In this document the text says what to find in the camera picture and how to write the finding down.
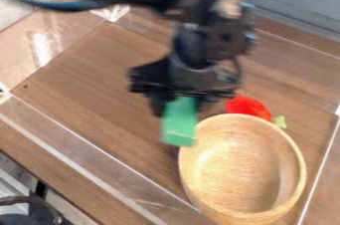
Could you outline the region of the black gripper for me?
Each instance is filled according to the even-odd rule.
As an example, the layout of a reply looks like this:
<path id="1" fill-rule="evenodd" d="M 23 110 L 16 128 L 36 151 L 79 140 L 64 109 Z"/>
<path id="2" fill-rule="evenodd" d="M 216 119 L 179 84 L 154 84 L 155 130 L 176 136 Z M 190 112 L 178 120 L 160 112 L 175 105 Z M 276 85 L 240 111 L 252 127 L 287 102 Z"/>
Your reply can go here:
<path id="1" fill-rule="evenodd" d="M 131 92 L 151 99 L 158 117 L 176 97 L 230 97 L 242 86 L 238 56 L 212 52 L 204 40 L 198 31 L 180 29 L 172 38 L 170 53 L 130 69 Z"/>

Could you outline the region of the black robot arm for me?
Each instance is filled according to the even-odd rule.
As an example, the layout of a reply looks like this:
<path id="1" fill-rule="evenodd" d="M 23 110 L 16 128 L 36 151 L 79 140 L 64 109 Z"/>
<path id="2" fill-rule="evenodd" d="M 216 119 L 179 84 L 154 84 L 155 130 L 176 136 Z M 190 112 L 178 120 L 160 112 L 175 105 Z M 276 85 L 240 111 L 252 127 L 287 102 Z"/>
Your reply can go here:
<path id="1" fill-rule="evenodd" d="M 155 115 L 170 102 L 191 97 L 199 104 L 230 98 L 242 86 L 238 57 L 251 50 L 254 0 L 30 0 L 56 11 L 84 11 L 116 4 L 146 7 L 178 22 L 170 53 L 131 68 L 131 91 L 150 98 Z"/>

